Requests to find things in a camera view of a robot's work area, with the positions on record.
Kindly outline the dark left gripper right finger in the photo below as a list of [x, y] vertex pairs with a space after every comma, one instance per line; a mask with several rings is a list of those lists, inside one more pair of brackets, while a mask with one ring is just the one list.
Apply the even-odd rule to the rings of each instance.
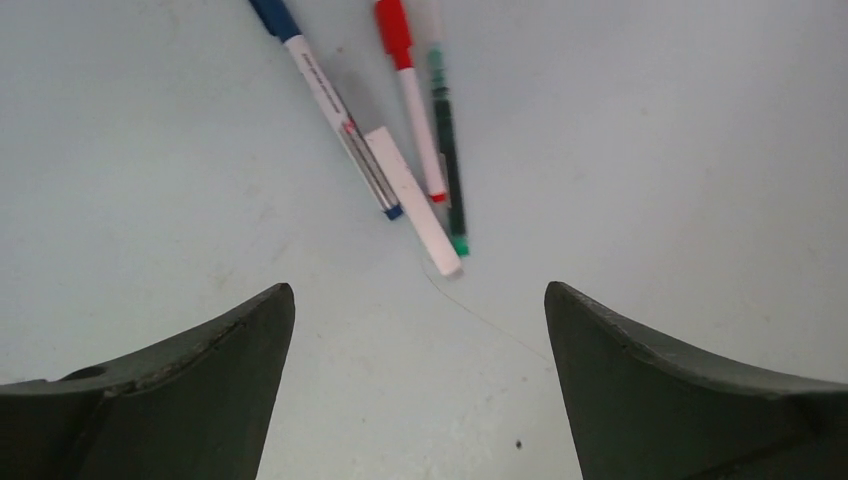
[[586, 479], [843, 479], [847, 387], [708, 352], [562, 282], [544, 308]]

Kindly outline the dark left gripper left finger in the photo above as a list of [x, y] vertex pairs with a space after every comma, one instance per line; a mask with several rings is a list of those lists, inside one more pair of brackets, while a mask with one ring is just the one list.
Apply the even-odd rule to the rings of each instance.
[[1, 388], [5, 479], [253, 479], [295, 324], [292, 288], [54, 381]]

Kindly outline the red cap marker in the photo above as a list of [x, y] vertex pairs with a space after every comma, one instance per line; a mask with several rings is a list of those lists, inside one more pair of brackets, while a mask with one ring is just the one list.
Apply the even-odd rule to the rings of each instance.
[[425, 103], [411, 53], [413, 41], [403, 2], [374, 1], [374, 16], [383, 48], [399, 76], [412, 134], [425, 176], [427, 194], [434, 203], [444, 203], [448, 190], [429, 124]]

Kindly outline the grey cap white marker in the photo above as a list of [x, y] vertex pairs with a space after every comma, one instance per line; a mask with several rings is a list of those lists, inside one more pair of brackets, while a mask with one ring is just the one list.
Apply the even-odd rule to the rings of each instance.
[[458, 274], [460, 257], [388, 129], [379, 127], [364, 139], [437, 271], [444, 277]]

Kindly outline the dark blue cap marker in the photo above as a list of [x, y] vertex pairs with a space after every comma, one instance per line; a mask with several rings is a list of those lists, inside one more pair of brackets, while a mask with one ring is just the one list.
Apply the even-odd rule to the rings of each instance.
[[380, 210], [390, 220], [401, 217], [403, 209], [395, 191], [285, 3], [279, 0], [251, 0], [250, 4], [269, 34], [278, 39], [293, 58], [318, 107]]

